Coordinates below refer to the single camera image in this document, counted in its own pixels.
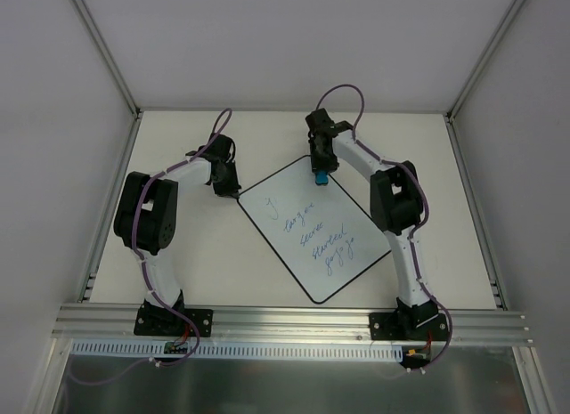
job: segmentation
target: blue marker cap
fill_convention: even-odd
[[[327,185],[329,183],[329,176],[325,171],[319,171],[314,174],[314,181],[317,185]]]

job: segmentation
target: white wall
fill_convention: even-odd
[[[511,307],[570,412],[570,0],[530,0],[458,118]]]
[[[69,0],[0,0],[0,406],[20,413],[130,125]]]
[[[86,1],[142,107],[447,111],[511,0]]]

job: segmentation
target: purple cable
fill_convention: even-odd
[[[356,119],[354,120],[354,123],[353,123],[353,140],[356,140],[356,127],[358,126],[358,122],[360,122],[360,119],[362,118],[362,114],[364,114],[364,106],[366,105],[364,102],[364,93],[362,93],[362,91],[360,90],[360,88],[358,86],[351,85],[350,83],[343,83],[342,85],[336,85],[335,87],[332,87],[331,89],[329,89],[327,92],[325,92],[322,95],[321,99],[317,103],[315,110],[318,110],[321,107],[322,101],[327,96],[329,96],[329,93],[332,93],[332,92],[336,91],[337,89],[340,89],[341,87],[350,87],[351,89],[354,89],[356,91],[356,93],[358,93],[358,95],[360,96],[360,112],[358,113],[358,116],[356,116]]]
[[[424,291],[424,294],[426,294],[426,296],[433,301],[437,307],[439,307],[441,309],[442,312],[444,312],[445,317],[447,318],[447,323],[448,323],[448,331],[449,334],[447,336],[447,339],[445,340],[445,344],[444,347],[442,348],[442,350],[437,354],[437,356],[428,364],[428,365],[433,365],[438,359],[441,358],[442,354],[444,354],[444,352],[447,350],[447,348],[449,347],[449,344],[452,341],[452,334],[453,334],[453,320],[452,320],[452,314],[449,312],[449,310],[443,305],[441,304],[441,302],[439,302],[439,300],[437,300],[436,296],[434,296],[428,289],[428,287],[426,287],[426,285],[423,283],[423,278],[421,276],[421,270],[419,269],[419,261],[418,261],[418,253],[416,252],[416,246],[415,243],[413,243],[413,236],[414,234],[416,234],[416,231],[418,231],[421,227],[423,227],[423,225],[425,223],[428,222],[428,218],[429,218],[429,204],[428,204],[428,198],[426,198],[426,193],[424,193],[424,191],[422,190],[421,186],[419,185],[418,179],[414,176],[414,174],[411,172],[410,169],[408,169],[408,167],[404,166],[402,163],[400,162],[394,162],[391,160],[384,160],[383,158],[381,158],[378,154],[376,154],[374,151],[372,151],[372,149],[370,147],[368,147],[366,144],[364,144],[364,142],[357,140],[356,139],[356,125],[358,125],[358,122],[360,121],[362,115],[364,114],[364,95],[362,93],[362,91],[360,90],[360,88],[358,88],[355,85],[350,85],[350,84],[343,84],[343,85],[337,85],[331,89],[329,89],[327,92],[324,93],[324,95],[321,97],[321,99],[319,100],[319,102],[317,103],[316,106],[316,110],[319,109],[321,107],[321,103],[322,101],[326,98],[326,96],[333,92],[336,91],[337,89],[341,88],[341,87],[350,87],[352,89],[354,89],[359,95],[360,95],[360,99],[361,99],[361,108],[360,108],[360,112],[358,113],[358,117],[356,118],[356,120],[354,121],[353,124],[353,140],[356,143],[356,145],[358,145],[361,149],[363,149],[364,151],[366,151],[368,154],[370,154],[373,158],[375,158],[378,162],[380,163],[384,163],[386,165],[390,165],[390,166],[397,166],[400,169],[402,169],[406,175],[408,175],[411,179],[411,182],[413,183],[413,185],[416,187],[416,189],[418,190],[418,193],[421,197],[421,203],[423,204],[424,207],[424,217],[423,219],[410,231],[410,236],[408,238],[408,240],[410,241],[410,249],[411,249],[411,258],[413,260],[413,267],[415,269],[416,272],[416,281],[419,283],[419,287],[421,288],[422,291]]]
[[[217,124],[219,123],[222,116],[226,113],[228,115],[227,118],[222,123],[222,126],[220,127],[220,129],[216,132]],[[192,322],[192,320],[190,318],[187,318],[183,314],[177,312],[172,307],[170,307],[168,304],[166,304],[164,301],[162,301],[162,299],[160,299],[160,297],[156,294],[156,292],[154,291],[154,288],[152,287],[151,280],[149,279],[149,273],[148,273],[148,270],[146,268],[146,261],[144,260],[144,254],[141,251],[139,251],[138,248],[136,247],[136,233],[137,233],[138,227],[139,227],[139,220],[141,218],[141,210],[143,209],[144,199],[146,198],[146,194],[149,191],[149,188],[151,187],[152,183],[154,183],[156,180],[158,180],[159,178],[161,178],[163,176],[166,176],[168,173],[170,173],[170,172],[172,172],[172,171],[174,171],[180,167],[183,167],[183,166],[190,164],[192,161],[199,158],[202,155],[202,153],[204,153],[204,151],[206,151],[206,149],[212,144],[212,142],[214,142],[214,140],[217,138],[217,136],[220,133],[222,133],[222,131],[225,129],[228,122],[230,121],[230,118],[232,118],[232,109],[227,108],[227,109],[222,110],[222,112],[218,115],[216,122],[214,123],[214,128],[212,129],[210,139],[208,140],[206,145],[204,145],[201,149],[199,149],[198,152],[196,152],[196,154],[191,156],[189,160],[183,160],[182,162],[178,162],[178,163],[172,165],[171,167],[168,167],[166,172],[161,171],[158,174],[152,176],[149,179],[149,181],[146,184],[144,184],[144,187],[142,187],[141,196],[139,197],[138,204],[136,205],[136,210],[134,211],[133,230],[131,232],[131,241],[132,241],[131,249],[134,251],[134,253],[141,260],[142,277],[144,278],[144,284],[146,285],[146,288],[151,292],[152,296],[157,301],[157,303],[159,303],[162,307],[164,307],[166,310],[168,310],[169,312],[171,312],[175,316],[178,316],[180,319],[185,321],[192,328],[192,330],[194,331],[194,334],[196,336],[196,345],[192,349],[190,349],[188,351],[188,353],[186,353],[183,357],[177,359],[176,361],[171,361],[171,362],[162,362],[162,361],[157,362],[157,366],[174,367],[175,365],[178,365],[178,364],[184,362],[185,360],[187,360],[190,356],[192,356],[196,352],[196,350],[198,350],[198,347],[200,345],[200,333],[198,331],[198,328],[196,328],[196,325],[194,324],[194,322]],[[82,380],[80,378],[75,377],[73,372],[71,372],[72,361],[70,361],[68,364],[68,368],[67,368],[67,374],[68,374],[69,378],[71,378],[72,381],[74,381],[75,383],[77,383],[79,385],[82,385],[82,386],[102,386],[102,385],[107,385],[109,383],[112,383],[115,380],[118,380],[119,378],[123,377],[127,372],[129,372],[131,369],[133,369],[134,367],[136,367],[142,363],[153,361],[153,360],[154,360],[153,358],[139,359],[138,361],[135,361],[132,364],[130,364],[128,367],[126,367],[123,371],[121,371],[115,377],[106,378],[104,380],[99,380],[99,381],[85,381],[85,380]]]

